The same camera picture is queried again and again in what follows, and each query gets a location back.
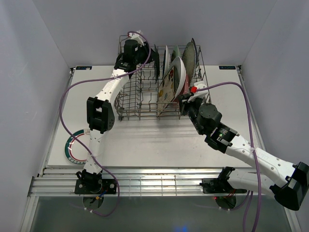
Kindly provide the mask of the teal square plate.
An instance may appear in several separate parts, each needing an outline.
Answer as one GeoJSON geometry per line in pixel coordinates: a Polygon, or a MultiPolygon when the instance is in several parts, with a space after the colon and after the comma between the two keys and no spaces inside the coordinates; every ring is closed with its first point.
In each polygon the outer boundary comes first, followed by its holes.
{"type": "Polygon", "coordinates": [[[151,56],[154,62],[155,83],[157,83],[160,75],[160,56],[156,45],[152,49],[151,56]]]}

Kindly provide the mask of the pink dotted scalloped plate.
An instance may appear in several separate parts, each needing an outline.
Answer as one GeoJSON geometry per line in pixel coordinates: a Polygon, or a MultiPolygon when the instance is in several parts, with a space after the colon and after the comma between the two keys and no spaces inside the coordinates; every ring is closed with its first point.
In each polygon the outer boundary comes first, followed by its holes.
{"type": "Polygon", "coordinates": [[[182,90],[180,91],[180,95],[183,95],[183,94],[187,94],[188,91],[189,91],[189,87],[190,87],[190,83],[189,83],[189,76],[188,74],[186,74],[185,76],[185,81],[184,81],[184,85],[183,85],[183,88],[182,90]]]}

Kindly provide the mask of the mint green flower plate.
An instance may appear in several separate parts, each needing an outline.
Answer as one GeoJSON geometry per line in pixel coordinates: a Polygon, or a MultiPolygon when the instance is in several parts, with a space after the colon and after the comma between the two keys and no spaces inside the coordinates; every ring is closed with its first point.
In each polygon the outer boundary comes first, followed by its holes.
{"type": "Polygon", "coordinates": [[[175,45],[173,47],[173,51],[171,54],[171,62],[173,62],[175,58],[180,57],[180,56],[181,56],[181,53],[180,53],[179,47],[175,45]]]}

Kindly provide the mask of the cream square flower plate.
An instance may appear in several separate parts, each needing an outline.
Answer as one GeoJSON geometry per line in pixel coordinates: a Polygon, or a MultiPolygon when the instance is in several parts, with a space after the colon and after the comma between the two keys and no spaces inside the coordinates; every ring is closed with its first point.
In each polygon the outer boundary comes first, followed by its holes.
{"type": "Polygon", "coordinates": [[[174,76],[175,68],[172,67],[166,73],[158,89],[157,108],[159,111],[165,109],[174,98],[174,76]]]}

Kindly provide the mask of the white oval platter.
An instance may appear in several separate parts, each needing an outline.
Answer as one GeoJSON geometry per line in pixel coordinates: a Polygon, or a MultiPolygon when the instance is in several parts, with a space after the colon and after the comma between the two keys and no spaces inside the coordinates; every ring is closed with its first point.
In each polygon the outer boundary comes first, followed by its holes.
{"type": "Polygon", "coordinates": [[[169,67],[169,71],[176,71],[176,75],[174,77],[174,96],[177,97],[185,84],[186,78],[186,69],[183,63],[183,60],[180,57],[176,57],[169,67]]]}

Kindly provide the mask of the speckled beige round plate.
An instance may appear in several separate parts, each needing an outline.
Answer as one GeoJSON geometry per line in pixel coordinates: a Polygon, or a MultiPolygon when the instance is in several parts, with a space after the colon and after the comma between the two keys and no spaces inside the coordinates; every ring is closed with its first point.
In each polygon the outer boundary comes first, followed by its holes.
{"type": "Polygon", "coordinates": [[[190,41],[183,52],[182,61],[184,63],[186,74],[188,75],[189,82],[192,81],[194,77],[196,63],[197,63],[197,53],[196,46],[193,41],[190,41]]]}

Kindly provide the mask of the black square floral plate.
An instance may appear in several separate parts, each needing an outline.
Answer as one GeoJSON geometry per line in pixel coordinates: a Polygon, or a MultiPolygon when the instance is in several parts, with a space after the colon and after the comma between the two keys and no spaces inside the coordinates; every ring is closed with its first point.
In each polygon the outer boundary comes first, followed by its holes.
{"type": "Polygon", "coordinates": [[[191,39],[191,43],[193,45],[194,55],[195,55],[195,59],[194,59],[194,61],[195,61],[194,74],[195,74],[197,68],[199,67],[198,48],[197,48],[197,45],[196,45],[196,42],[195,42],[194,38],[191,39]]]}

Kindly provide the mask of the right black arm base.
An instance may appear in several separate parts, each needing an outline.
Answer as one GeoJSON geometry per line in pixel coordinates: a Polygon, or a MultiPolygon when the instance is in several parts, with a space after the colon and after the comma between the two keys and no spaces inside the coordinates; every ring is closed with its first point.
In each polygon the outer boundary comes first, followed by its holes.
{"type": "Polygon", "coordinates": [[[203,178],[199,185],[204,193],[230,193],[233,190],[227,180],[220,178],[203,178]]]}

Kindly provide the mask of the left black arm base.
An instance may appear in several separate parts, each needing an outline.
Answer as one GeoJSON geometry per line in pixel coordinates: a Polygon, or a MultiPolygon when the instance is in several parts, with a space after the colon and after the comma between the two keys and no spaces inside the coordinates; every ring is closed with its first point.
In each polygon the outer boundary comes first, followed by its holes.
{"type": "Polygon", "coordinates": [[[117,183],[114,179],[101,179],[97,183],[87,183],[77,180],[74,193],[79,195],[89,194],[115,194],[117,192],[117,183]]]}

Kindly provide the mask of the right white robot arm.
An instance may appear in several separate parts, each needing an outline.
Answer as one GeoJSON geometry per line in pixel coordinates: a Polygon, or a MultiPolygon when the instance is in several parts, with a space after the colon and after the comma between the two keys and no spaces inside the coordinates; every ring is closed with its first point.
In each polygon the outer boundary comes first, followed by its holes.
{"type": "Polygon", "coordinates": [[[298,211],[309,189],[309,167],[303,162],[293,164],[266,151],[255,148],[236,130],[221,123],[222,114],[216,106],[191,94],[178,97],[182,115],[189,116],[198,134],[212,149],[237,158],[255,168],[245,172],[224,167],[217,178],[202,180],[205,193],[255,191],[274,197],[282,206],[298,211]]]}

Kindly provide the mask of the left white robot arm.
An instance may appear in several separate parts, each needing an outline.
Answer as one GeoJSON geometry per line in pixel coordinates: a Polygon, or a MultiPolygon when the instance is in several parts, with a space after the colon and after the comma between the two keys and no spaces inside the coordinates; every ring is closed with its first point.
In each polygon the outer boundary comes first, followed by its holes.
{"type": "Polygon", "coordinates": [[[157,62],[151,58],[153,50],[147,42],[129,39],[125,41],[124,50],[118,55],[111,75],[112,80],[107,82],[103,89],[86,101],[87,123],[90,129],[89,150],[90,158],[82,172],[77,173],[78,180],[83,187],[92,193],[97,193],[103,188],[102,168],[97,165],[101,155],[100,147],[115,123],[113,112],[114,101],[120,90],[130,80],[132,72],[144,63],[157,62]]]}

